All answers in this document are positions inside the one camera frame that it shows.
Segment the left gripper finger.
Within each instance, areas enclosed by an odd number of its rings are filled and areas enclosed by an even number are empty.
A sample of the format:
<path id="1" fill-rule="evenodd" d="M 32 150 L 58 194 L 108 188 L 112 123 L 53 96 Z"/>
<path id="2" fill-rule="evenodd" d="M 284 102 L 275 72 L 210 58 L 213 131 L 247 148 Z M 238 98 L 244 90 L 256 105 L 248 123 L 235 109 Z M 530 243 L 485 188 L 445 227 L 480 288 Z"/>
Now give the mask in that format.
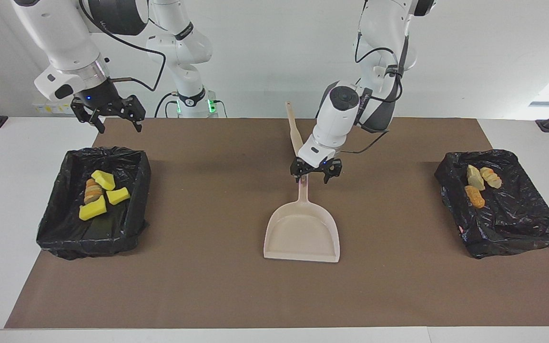
<path id="1" fill-rule="evenodd" d="M 301 178 L 306 174 L 306 170 L 309 169 L 307 164 L 301 158 L 294 158 L 290 165 L 290 174 L 294 177 L 296 184 L 298 184 Z"/>
<path id="2" fill-rule="evenodd" d="M 342 171 L 340 159 L 329 159 L 323 163 L 323 182 L 327 184 L 331 178 L 339 177 Z"/>

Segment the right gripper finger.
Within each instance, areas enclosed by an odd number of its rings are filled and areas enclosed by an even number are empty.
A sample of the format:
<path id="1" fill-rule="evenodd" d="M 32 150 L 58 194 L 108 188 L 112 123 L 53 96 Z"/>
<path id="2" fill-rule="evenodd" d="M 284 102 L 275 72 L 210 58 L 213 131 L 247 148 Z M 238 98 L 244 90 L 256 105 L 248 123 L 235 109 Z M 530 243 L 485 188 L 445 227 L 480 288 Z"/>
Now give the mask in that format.
<path id="1" fill-rule="evenodd" d="M 143 130 L 143 121 L 146 110 L 135 95 L 121 99 L 120 118 L 130 121 L 135 130 L 140 133 Z"/>
<path id="2" fill-rule="evenodd" d="M 93 110 L 92 113 L 86 111 L 85 105 L 80 99 L 73 99 L 71 102 L 71 110 L 73 111 L 76 119 L 80 123 L 88 123 L 91 126 L 97 128 L 100 134 L 105 133 L 105 126 L 100 120 L 100 115 L 97 110 Z"/>

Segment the beige brush black bristles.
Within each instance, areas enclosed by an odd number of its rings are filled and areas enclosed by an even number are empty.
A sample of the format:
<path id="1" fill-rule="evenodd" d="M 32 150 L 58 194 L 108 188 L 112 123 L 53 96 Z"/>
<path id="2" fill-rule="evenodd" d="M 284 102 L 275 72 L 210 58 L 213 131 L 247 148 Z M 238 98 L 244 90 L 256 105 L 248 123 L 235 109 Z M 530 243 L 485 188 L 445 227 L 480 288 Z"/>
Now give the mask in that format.
<path id="1" fill-rule="evenodd" d="M 302 148 L 304 141 L 296 125 L 296 117 L 291 102 L 287 101 L 285 103 L 285 106 L 287 111 L 288 126 L 290 129 L 290 139 L 295 152 L 295 156 L 298 158 L 299 150 Z"/>

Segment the beige plastic dustpan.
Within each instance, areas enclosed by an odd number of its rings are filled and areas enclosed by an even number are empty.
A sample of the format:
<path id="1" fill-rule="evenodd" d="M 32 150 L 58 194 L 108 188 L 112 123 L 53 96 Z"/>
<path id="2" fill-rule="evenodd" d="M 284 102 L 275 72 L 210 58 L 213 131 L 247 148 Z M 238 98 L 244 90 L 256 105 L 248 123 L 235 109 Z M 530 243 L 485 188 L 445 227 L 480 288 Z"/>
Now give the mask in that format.
<path id="1" fill-rule="evenodd" d="M 322 206 L 309 201 L 309 176 L 298 183 L 298 198 L 279 206 L 266 226 L 262 254 L 266 259 L 338 263 L 337 224 Z"/>

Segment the small green yellow sponge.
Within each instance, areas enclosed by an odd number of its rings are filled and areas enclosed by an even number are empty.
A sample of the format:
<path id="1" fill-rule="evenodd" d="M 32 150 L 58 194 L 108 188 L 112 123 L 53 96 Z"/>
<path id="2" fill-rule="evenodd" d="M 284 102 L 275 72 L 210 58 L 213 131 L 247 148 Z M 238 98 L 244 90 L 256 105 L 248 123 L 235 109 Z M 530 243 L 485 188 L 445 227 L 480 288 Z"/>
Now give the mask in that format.
<path id="1" fill-rule="evenodd" d="M 95 170 L 91 177 L 99 184 L 103 189 L 107 191 L 113 191 L 116 187 L 115 177 L 111 173 L 107 173 L 102 170 Z"/>

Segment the pale striped pastry chunk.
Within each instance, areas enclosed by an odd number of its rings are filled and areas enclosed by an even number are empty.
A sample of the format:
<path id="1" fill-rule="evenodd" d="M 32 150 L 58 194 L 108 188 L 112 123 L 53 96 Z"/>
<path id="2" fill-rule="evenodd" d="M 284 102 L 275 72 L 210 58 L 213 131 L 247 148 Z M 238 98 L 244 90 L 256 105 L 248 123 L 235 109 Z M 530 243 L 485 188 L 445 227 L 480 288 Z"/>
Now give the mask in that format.
<path id="1" fill-rule="evenodd" d="M 83 193 L 83 204 L 95 202 L 103 195 L 103 188 L 94 180 L 89 178 L 85 183 L 85 191 Z"/>

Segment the yellow sponge green backing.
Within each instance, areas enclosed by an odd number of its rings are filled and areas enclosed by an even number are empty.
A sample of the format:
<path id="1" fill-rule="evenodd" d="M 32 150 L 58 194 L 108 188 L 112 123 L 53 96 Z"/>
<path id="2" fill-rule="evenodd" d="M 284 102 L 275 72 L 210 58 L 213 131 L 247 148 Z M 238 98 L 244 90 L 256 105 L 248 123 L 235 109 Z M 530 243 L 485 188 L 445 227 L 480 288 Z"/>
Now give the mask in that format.
<path id="1" fill-rule="evenodd" d="M 106 191 L 105 195 L 108 199 L 109 204 L 117 205 L 121 202 L 130 199 L 131 194 L 126 187 L 122 187 L 116 190 Z"/>

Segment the plain yellow sponge piece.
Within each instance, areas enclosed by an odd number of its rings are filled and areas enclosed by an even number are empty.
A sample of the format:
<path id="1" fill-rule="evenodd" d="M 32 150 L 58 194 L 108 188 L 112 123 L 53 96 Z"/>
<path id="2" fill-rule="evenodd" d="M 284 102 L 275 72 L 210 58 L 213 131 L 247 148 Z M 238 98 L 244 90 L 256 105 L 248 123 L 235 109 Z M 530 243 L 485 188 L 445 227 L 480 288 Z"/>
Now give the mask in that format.
<path id="1" fill-rule="evenodd" d="M 87 221 L 107 212 L 104 195 L 86 205 L 79 206 L 79 219 Z"/>

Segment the pale bread lump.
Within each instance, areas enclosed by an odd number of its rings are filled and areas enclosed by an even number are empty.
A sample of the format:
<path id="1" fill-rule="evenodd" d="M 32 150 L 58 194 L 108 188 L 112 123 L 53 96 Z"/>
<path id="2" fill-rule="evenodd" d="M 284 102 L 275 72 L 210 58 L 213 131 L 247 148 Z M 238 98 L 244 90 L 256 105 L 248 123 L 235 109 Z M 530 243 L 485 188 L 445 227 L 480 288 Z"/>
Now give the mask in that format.
<path id="1" fill-rule="evenodd" d="M 467 183 L 479 191 L 484 191 L 486 189 L 484 179 L 482 178 L 479 169 L 471 164 L 467 165 Z"/>

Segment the brown bread roll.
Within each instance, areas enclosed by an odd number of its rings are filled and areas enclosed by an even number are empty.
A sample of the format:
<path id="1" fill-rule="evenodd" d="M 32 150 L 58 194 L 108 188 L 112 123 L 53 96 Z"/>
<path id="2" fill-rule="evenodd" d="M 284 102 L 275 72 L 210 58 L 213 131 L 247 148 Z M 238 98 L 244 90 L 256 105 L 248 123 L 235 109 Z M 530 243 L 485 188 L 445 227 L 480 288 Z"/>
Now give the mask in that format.
<path id="1" fill-rule="evenodd" d="M 468 199 L 471 202 L 471 205 L 474 208 L 481 209 L 481 208 L 484 208 L 484 206 L 486 206 L 486 201 L 482 197 L 480 189 L 478 189 L 473 185 L 466 185 L 464 189 Z"/>

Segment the striped orange croissant piece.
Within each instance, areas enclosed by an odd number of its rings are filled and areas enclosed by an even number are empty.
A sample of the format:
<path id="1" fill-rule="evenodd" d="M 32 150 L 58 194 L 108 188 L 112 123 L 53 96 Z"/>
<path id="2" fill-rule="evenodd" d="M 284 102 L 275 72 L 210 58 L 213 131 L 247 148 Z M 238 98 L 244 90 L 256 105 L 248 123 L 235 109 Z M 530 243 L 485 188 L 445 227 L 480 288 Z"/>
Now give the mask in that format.
<path id="1" fill-rule="evenodd" d="M 490 187 L 494 189 L 500 189 L 502 187 L 502 179 L 493 169 L 482 167 L 479 171 L 483 180 L 485 180 Z"/>

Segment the open black bag-lined bin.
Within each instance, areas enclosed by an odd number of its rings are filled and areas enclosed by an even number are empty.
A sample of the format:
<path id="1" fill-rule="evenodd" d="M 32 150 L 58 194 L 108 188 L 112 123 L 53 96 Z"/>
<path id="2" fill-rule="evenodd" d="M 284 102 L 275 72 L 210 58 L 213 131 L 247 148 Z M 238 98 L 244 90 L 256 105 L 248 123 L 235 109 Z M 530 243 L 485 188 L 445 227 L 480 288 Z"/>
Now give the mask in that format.
<path id="1" fill-rule="evenodd" d="M 107 203 L 107 211 L 81 220 L 85 183 L 96 170 L 111 173 L 116 187 L 130 198 Z M 148 226 L 145 219 L 151 166 L 144 151 L 126 147 L 93 147 L 66 152 L 39 223 L 40 248 L 68 260 L 113 256 L 135 249 Z"/>

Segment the crumpled black bag-lined bin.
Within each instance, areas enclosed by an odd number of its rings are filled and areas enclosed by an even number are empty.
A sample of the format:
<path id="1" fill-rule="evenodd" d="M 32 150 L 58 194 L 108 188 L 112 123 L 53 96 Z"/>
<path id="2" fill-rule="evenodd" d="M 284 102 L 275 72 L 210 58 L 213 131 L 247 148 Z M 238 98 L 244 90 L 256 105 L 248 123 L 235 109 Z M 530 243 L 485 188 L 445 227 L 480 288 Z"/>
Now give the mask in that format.
<path id="1" fill-rule="evenodd" d="M 481 191 L 482 208 L 467 195 L 467 169 L 488 168 L 502 180 L 500 188 Z M 476 259 L 509 256 L 549 247 L 549 206 L 507 150 L 448 152 L 434 176 L 442 202 L 451 213 L 468 253 Z"/>

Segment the brown table mat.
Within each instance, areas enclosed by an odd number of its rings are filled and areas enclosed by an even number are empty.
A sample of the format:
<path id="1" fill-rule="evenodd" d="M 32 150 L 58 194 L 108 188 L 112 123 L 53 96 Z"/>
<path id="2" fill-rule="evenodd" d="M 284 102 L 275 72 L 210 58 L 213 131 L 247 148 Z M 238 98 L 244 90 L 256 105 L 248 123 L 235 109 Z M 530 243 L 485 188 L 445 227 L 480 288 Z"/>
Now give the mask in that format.
<path id="1" fill-rule="evenodd" d="M 107 119 L 95 146 L 144 150 L 148 228 L 133 251 L 41 252 L 6 328 L 549 326 L 549 249 L 473 259 L 434 173 L 483 151 L 477 120 L 394 119 L 342 176 L 311 175 L 338 263 L 265 259 L 270 216 L 294 201 L 286 119 Z"/>

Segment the white wall box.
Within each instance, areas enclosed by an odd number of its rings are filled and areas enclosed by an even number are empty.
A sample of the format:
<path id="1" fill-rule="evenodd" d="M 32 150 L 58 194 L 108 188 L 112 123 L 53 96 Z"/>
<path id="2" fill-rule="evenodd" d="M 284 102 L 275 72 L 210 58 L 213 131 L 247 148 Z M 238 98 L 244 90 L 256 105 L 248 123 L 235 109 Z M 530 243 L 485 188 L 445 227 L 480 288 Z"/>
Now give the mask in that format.
<path id="1" fill-rule="evenodd" d="M 50 101 L 45 98 L 40 98 L 32 101 L 33 108 L 39 114 L 44 115 L 73 115 L 71 103 L 69 100 Z"/>

